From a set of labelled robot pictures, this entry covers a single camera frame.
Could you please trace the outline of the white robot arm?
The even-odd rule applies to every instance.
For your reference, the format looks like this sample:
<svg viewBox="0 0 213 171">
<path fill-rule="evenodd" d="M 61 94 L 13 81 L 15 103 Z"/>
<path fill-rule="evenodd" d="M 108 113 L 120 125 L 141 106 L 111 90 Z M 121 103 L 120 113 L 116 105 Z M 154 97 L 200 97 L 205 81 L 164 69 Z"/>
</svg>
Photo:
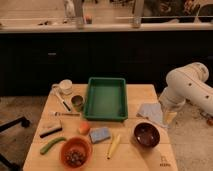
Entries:
<svg viewBox="0 0 213 171">
<path fill-rule="evenodd" d="M 164 124 L 173 120 L 172 115 L 181 110 L 187 100 L 213 119 L 213 87 L 206 84 L 208 77 L 208 68 L 200 62 L 178 67 L 166 75 L 167 86 L 159 97 Z"/>
</svg>

